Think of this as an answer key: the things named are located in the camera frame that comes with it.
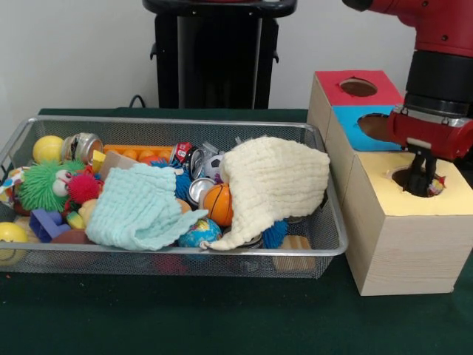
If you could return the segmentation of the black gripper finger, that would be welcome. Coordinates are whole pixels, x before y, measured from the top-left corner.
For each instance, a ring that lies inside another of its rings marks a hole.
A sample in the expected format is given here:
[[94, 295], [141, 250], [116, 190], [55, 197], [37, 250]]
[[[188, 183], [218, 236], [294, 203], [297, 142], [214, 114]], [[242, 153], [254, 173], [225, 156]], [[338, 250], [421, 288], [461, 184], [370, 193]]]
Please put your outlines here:
[[421, 196], [429, 196], [429, 187], [434, 180], [437, 167], [437, 158], [430, 153], [423, 153], [421, 155]]
[[405, 190], [415, 196], [423, 196], [423, 156], [416, 154], [409, 168]]

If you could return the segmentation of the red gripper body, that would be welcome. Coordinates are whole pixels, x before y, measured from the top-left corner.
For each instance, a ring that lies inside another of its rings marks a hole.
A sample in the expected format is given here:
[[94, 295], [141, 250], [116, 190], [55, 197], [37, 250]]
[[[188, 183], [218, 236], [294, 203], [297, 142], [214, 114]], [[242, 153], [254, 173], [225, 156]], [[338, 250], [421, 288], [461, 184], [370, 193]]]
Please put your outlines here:
[[387, 119], [389, 139], [410, 152], [443, 160], [464, 158], [472, 147], [472, 119], [450, 118], [396, 106]]

